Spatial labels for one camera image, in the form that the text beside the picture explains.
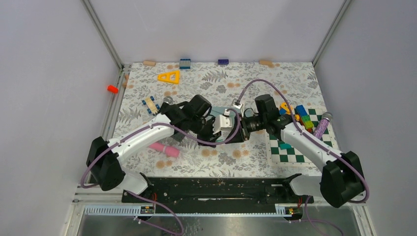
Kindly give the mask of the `light blue envelope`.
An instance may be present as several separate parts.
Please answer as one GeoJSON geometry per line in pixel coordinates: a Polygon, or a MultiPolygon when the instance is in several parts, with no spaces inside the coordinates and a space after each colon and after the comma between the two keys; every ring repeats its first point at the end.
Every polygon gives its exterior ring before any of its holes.
{"type": "Polygon", "coordinates": [[[235,113],[233,111],[228,111],[229,108],[230,107],[212,107],[210,115],[214,117],[219,116],[219,115],[223,115],[226,117],[235,116],[235,113]]]}

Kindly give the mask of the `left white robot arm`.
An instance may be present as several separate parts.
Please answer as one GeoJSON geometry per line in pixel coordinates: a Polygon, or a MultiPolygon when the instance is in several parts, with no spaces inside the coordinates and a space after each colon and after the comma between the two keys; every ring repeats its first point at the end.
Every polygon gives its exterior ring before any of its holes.
{"type": "Polygon", "coordinates": [[[124,162],[140,150],[161,139],[188,132],[198,139],[214,143],[213,120],[207,120],[212,105],[201,95],[179,104],[163,103],[154,118],[139,128],[116,138],[95,138],[90,146],[86,165],[102,191],[121,188],[133,192],[140,202],[152,197],[152,188],[143,174],[123,168],[124,162]]]}

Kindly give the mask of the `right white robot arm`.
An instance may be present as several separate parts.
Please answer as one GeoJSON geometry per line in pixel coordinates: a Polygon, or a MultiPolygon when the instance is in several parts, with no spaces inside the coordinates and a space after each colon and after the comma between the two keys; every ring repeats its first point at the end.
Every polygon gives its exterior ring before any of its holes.
{"type": "Polygon", "coordinates": [[[301,196],[324,198],[331,206],[339,208],[367,190],[359,157],[352,151],[343,153],[330,147],[306,131],[289,114],[280,114],[268,95],[255,98],[257,112],[246,117],[234,116],[229,138],[231,143],[242,143],[252,132],[265,130],[308,158],[321,172],[321,176],[292,175],[284,180],[284,200],[293,203],[301,196]]]}

